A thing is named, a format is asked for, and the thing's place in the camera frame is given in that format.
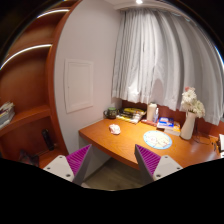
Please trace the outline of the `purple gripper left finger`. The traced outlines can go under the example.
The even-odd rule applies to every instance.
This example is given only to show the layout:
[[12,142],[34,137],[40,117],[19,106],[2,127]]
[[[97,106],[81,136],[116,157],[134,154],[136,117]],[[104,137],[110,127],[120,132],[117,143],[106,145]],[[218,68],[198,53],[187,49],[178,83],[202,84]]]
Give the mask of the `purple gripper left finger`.
[[92,155],[92,145],[87,145],[68,156],[59,155],[44,167],[56,176],[81,185]]

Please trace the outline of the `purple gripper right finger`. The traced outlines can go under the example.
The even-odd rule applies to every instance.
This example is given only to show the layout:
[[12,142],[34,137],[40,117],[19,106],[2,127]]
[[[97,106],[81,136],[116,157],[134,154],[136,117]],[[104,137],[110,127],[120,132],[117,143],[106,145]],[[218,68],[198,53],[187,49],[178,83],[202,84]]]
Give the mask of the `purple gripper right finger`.
[[182,169],[170,156],[159,156],[140,145],[135,145],[135,157],[145,185]]

